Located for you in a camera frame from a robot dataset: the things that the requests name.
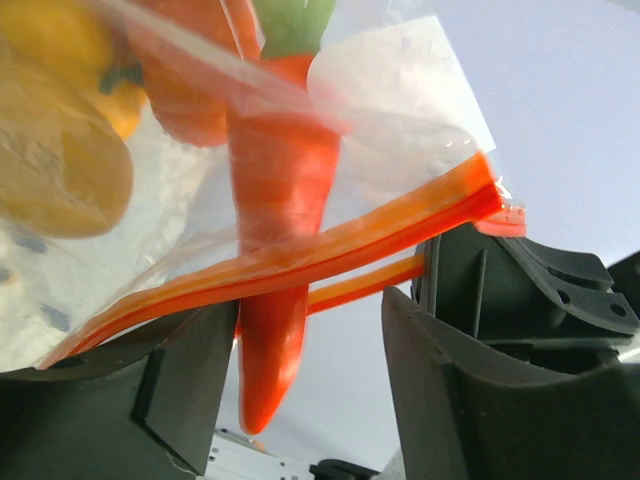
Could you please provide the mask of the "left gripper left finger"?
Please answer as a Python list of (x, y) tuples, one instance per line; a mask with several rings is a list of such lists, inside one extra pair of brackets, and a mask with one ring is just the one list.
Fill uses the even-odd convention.
[(5, 479), (204, 475), (238, 306), (156, 319), (106, 344), (1, 376)]

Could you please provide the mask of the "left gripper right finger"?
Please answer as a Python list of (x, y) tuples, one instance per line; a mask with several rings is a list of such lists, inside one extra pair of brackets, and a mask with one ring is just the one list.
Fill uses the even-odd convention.
[(639, 369), (533, 366), (384, 291), (384, 348), (410, 479), (635, 479)]

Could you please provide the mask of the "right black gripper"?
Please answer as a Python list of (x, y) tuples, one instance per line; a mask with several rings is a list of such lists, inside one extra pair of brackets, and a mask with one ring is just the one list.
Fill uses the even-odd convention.
[(436, 319), (517, 360), (578, 375), (618, 361), (639, 314), (594, 254), (470, 225), (420, 244), (411, 297)]

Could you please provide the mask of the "clear orange-zip bag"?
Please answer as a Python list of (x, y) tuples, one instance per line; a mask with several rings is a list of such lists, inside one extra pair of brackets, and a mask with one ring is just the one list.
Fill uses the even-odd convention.
[(5, 1), (1, 367), (304, 286), (315, 313), (526, 212), (426, 1)]

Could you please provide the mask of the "orange toy carrot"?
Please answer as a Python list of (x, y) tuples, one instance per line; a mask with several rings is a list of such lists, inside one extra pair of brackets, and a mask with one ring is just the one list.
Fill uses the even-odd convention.
[[(260, 66), (305, 87), (335, 9), (332, 1), (256, 1), (264, 36)], [(227, 114), (240, 251), (315, 235), (324, 216), (340, 137), (321, 125), (278, 113), (243, 88)], [(293, 383), (305, 336), (306, 284), (246, 297), (239, 308), (240, 420), (257, 435)]]

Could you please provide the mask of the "yellow toy bell pepper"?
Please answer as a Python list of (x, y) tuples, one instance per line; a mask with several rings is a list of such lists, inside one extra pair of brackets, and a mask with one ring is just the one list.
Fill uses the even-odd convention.
[(112, 230), (128, 208), (126, 139), (143, 89), (100, 86), (127, 63), (112, 29), (85, 1), (1, 4), (1, 217), (46, 237)]

